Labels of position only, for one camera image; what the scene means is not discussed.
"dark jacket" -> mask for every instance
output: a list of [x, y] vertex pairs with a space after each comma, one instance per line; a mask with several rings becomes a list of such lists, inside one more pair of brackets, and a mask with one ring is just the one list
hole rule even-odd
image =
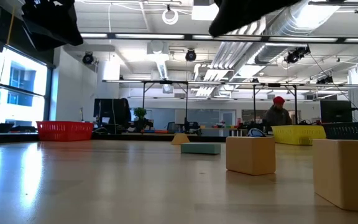
[[278, 110], [276, 107], [272, 106], [265, 115], [270, 126], [280, 126], [280, 125], [291, 125], [292, 120], [290, 114], [286, 109]]

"blue-gray block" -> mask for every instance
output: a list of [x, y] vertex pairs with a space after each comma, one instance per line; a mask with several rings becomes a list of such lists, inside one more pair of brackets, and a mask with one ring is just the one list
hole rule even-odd
[[180, 146], [181, 153], [195, 153], [195, 154], [220, 154], [221, 144], [208, 143], [184, 143]]

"red beanie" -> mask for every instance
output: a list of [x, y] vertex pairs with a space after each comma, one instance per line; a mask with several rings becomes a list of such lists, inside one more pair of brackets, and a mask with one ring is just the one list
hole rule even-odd
[[285, 102], [285, 100], [284, 100], [281, 96], [276, 96], [276, 97], [273, 99], [273, 103], [274, 103], [274, 104], [283, 105], [284, 102]]

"yellow basket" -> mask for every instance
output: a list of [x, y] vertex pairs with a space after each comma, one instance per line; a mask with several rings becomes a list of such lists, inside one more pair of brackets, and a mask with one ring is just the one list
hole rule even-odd
[[324, 128], [318, 125], [288, 125], [272, 128], [277, 143], [311, 146], [314, 139], [326, 139]]

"plastic basket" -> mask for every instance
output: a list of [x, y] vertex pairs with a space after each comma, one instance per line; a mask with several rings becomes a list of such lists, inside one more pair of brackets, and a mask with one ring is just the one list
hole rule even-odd
[[289, 125], [274, 126], [273, 134], [277, 143], [299, 146], [311, 146], [314, 139], [326, 139], [322, 126], [317, 125]]
[[358, 123], [323, 124], [328, 139], [358, 140]]
[[93, 131], [93, 123], [71, 121], [38, 121], [37, 126], [41, 141], [90, 140]]

